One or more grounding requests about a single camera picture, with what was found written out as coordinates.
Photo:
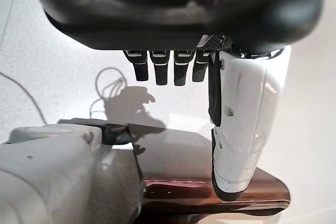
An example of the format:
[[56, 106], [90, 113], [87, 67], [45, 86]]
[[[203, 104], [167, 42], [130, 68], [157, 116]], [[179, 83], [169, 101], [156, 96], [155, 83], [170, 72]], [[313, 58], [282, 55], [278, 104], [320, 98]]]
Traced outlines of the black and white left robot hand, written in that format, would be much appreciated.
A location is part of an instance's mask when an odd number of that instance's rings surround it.
[[284, 87], [289, 46], [316, 27], [323, 0], [39, 0], [54, 27], [97, 50], [122, 50], [139, 81], [164, 85], [208, 74], [212, 181], [216, 195], [246, 190], [268, 140]]

